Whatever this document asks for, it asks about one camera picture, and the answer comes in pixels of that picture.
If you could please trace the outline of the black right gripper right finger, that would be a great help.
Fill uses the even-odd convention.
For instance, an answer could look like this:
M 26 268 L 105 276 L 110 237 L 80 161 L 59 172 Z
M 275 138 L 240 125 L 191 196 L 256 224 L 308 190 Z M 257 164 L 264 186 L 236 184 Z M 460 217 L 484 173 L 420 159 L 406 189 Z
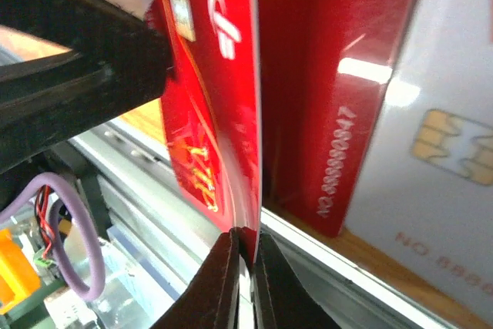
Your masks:
M 309 295 L 274 238 L 260 234 L 253 265 L 253 311 L 256 328 L 338 328 Z

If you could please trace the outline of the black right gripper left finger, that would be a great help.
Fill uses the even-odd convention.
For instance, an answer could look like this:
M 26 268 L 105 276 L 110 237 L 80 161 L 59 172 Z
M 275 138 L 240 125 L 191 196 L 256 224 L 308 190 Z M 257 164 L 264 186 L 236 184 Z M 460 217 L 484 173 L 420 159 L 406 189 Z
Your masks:
M 239 297 L 237 228 L 217 238 L 189 286 L 154 328 L 235 328 Z

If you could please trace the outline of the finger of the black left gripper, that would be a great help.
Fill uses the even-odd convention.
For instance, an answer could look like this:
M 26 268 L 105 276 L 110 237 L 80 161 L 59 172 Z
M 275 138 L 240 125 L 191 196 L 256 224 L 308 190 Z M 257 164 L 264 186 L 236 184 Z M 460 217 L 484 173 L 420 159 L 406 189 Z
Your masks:
M 1 24 L 66 52 L 1 68 L 1 169 L 160 97 L 167 37 L 106 0 L 1 0 Z

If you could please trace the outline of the red vip card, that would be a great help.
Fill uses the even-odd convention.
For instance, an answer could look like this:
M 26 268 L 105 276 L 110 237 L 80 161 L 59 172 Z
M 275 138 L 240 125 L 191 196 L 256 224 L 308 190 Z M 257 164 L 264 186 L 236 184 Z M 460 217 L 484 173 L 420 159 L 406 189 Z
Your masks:
M 181 193 L 221 230 L 238 228 L 257 254 L 262 190 L 257 0 L 152 0 L 174 73 L 161 102 Z
M 415 0 L 259 0 L 263 195 L 340 233 Z

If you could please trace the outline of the white card centre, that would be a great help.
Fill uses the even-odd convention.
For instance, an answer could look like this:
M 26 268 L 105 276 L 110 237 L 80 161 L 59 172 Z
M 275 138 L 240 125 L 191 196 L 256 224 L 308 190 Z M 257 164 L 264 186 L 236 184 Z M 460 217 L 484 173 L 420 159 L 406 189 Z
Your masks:
M 418 0 L 348 230 L 492 325 L 492 0 Z

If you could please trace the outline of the orange plastic part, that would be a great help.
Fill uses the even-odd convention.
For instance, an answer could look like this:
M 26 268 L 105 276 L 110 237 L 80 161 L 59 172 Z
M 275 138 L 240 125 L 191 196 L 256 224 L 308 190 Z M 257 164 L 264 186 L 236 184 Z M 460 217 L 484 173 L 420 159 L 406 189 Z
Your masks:
M 32 296 L 42 282 L 9 229 L 1 230 L 1 315 Z

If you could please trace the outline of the aluminium rail base front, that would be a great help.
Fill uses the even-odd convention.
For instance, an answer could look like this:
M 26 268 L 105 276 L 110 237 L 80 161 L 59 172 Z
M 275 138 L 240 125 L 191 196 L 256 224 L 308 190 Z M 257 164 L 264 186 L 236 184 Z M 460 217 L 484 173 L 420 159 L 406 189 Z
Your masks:
M 109 219 L 183 291 L 219 236 L 219 228 L 179 194 L 163 148 L 137 131 L 103 124 L 71 139 L 98 170 Z M 448 322 L 407 299 L 269 211 L 273 235 L 311 297 L 344 328 L 446 328 Z

